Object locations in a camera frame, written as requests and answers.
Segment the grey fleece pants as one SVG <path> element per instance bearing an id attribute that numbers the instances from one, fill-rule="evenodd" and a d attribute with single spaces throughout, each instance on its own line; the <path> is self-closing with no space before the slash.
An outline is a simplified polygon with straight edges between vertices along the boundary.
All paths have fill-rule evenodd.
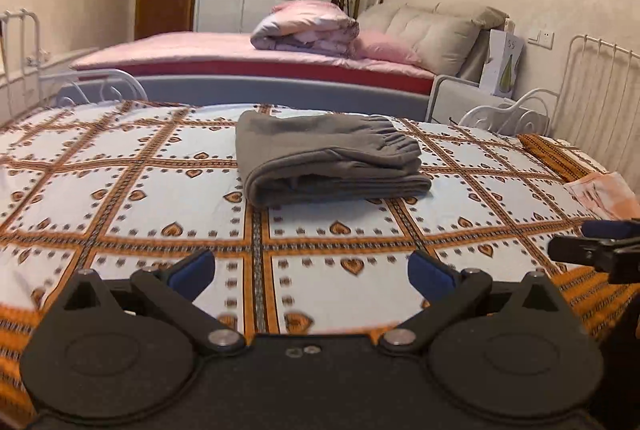
<path id="1" fill-rule="evenodd" d="M 418 141 L 383 116 L 247 111 L 235 125 L 235 153 L 256 208 L 423 195 L 432 187 L 420 172 Z"/>

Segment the peach patterned cloth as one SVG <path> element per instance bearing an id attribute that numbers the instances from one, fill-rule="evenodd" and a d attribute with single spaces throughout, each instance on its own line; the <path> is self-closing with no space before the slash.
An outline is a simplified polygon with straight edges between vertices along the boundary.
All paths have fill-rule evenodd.
<path id="1" fill-rule="evenodd" d="M 625 179 L 618 172 L 593 172 L 565 183 L 572 198 L 604 220 L 638 220 L 640 205 Z"/>

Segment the white orange patterned bedspread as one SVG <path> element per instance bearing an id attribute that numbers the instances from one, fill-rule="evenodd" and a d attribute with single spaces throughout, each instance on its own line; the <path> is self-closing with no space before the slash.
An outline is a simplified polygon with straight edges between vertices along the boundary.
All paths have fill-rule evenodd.
<path id="1" fill-rule="evenodd" d="M 236 168 L 240 105 L 144 102 L 46 109 L 1 132 L 1 418 L 34 410 L 18 361 L 80 269 L 124 279 L 202 248 L 216 276 L 198 307 L 246 335 L 382 332 L 425 307 L 406 261 L 513 282 L 548 273 L 596 339 L 639 299 L 634 285 L 561 265 L 554 235 L 589 218 L 532 143 L 465 127 L 394 121 L 416 140 L 427 195 L 259 210 Z"/>

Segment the white metal bed headboard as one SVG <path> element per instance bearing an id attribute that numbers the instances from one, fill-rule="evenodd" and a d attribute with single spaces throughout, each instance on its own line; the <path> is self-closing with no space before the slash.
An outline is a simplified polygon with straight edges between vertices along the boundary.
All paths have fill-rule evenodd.
<path id="1" fill-rule="evenodd" d="M 589 35 L 570 41 L 558 91 L 536 88 L 510 105 L 480 105 L 458 120 L 504 135 L 538 133 L 616 171 L 639 190 L 639 53 Z"/>

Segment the white bedside table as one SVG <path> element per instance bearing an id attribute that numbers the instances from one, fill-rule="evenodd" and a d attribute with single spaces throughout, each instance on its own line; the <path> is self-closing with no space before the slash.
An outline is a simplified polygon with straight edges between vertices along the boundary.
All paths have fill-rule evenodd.
<path id="1" fill-rule="evenodd" d="M 486 94 L 471 80 L 439 75 L 431 89 L 425 119 L 427 123 L 457 125 L 471 109 L 484 105 L 510 106 L 513 103 L 511 99 Z"/>

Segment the white box with green print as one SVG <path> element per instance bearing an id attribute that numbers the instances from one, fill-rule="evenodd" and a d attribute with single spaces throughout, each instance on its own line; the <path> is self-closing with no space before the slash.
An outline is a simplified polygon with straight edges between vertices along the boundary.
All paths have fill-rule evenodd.
<path id="1" fill-rule="evenodd" d="M 506 19 L 503 30 L 492 30 L 480 90 L 498 98 L 511 99 L 525 42 L 515 34 L 515 24 Z"/>

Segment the beige cushioned headboard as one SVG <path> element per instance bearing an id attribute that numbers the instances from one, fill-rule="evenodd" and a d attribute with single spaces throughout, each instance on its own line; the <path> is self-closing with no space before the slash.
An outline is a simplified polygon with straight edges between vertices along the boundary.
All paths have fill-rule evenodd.
<path id="1" fill-rule="evenodd" d="M 425 71 L 474 83 L 483 72 L 490 32 L 502 31 L 508 19 L 499 9 L 468 2 L 439 2 L 427 8 L 381 4 L 358 16 L 363 31 L 409 45 Z"/>

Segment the white metal bed footboard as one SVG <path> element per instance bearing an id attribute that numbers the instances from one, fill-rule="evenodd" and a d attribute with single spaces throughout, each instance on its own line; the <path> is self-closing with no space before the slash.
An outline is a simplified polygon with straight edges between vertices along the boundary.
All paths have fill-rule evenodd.
<path id="1" fill-rule="evenodd" d="M 38 16 L 27 9 L 1 13 L 1 124 L 43 109 L 105 101 L 146 100 L 142 83 L 116 68 L 75 71 L 85 52 L 51 57 L 41 41 Z"/>

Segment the pink pillow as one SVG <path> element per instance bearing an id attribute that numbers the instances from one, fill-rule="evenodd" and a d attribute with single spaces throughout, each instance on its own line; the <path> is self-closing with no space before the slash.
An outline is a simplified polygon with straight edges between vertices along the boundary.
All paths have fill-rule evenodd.
<path id="1" fill-rule="evenodd" d="M 361 31 L 352 45 L 352 56 L 402 65 L 419 66 L 420 57 L 407 42 L 376 31 Z"/>

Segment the folded pink white duvet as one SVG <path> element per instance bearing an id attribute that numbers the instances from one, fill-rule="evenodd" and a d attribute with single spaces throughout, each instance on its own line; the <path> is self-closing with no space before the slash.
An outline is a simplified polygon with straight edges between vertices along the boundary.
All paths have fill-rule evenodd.
<path id="1" fill-rule="evenodd" d="M 359 33 L 357 20 L 337 5 L 294 0 L 273 7 L 250 34 L 250 43 L 258 50 L 350 58 Z"/>

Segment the white wall socket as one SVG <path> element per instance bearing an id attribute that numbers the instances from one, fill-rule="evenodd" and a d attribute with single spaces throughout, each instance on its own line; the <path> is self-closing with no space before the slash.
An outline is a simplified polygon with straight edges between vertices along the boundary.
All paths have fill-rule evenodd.
<path id="1" fill-rule="evenodd" d="M 544 28 L 532 28 L 527 34 L 527 42 L 535 47 L 552 50 L 554 37 L 554 31 L 545 30 Z"/>

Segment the pink bed with grey frame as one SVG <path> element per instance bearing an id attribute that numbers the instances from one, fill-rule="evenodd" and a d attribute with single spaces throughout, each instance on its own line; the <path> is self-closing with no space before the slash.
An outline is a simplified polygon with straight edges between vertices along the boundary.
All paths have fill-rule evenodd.
<path id="1" fill-rule="evenodd" d="M 247 34 L 166 33 L 91 52 L 72 70 L 121 70 L 148 98 L 193 105 L 269 103 L 423 119 L 433 73 L 376 59 L 258 50 Z"/>

